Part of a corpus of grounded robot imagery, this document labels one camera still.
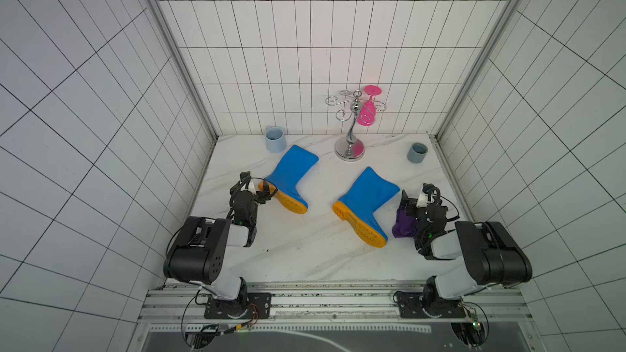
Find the purple cloth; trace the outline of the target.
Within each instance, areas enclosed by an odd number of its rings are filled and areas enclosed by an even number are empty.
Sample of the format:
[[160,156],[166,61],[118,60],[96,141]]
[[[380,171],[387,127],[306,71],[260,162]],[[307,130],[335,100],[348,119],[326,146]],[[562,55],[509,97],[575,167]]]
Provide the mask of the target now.
[[418,233],[418,212],[414,208],[398,208],[392,228],[394,238],[413,238]]

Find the blue rubber boot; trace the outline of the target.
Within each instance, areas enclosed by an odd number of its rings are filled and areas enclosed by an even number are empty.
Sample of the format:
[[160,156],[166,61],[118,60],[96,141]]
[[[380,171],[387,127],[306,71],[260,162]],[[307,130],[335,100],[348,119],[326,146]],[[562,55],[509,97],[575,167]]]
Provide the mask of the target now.
[[350,190],[332,207],[342,221],[348,222],[357,236],[374,248],[383,248],[387,235],[374,217],[375,212],[399,192],[399,187],[367,167]]
[[297,185],[309,170],[319,161],[319,157],[300,146],[293,145],[269,176],[259,184],[271,184],[278,189],[273,197],[287,210],[304,214],[308,211],[308,204],[299,195]]

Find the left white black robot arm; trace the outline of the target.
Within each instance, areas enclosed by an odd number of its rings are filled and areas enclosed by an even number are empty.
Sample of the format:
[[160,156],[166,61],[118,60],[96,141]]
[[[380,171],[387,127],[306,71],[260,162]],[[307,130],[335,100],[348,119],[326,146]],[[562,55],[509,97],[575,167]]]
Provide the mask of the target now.
[[239,181],[229,190],[226,217],[187,218],[168,244],[165,277],[197,285],[219,303],[247,306],[245,280],[227,273],[223,264],[227,248],[249,248],[254,243],[259,205],[278,192],[266,179],[259,190],[254,190],[253,180],[251,173],[240,173]]

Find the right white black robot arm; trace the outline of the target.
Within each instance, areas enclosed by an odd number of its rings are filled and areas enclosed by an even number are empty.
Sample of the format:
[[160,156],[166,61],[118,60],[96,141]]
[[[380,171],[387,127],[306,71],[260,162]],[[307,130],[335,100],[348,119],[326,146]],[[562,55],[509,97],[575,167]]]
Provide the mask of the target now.
[[413,239],[428,261],[463,260],[427,280],[421,298],[425,308],[459,301],[492,285],[511,287],[531,280],[530,260],[501,223],[448,217],[444,201],[431,183],[425,183],[416,198],[402,191],[392,229],[396,238]]

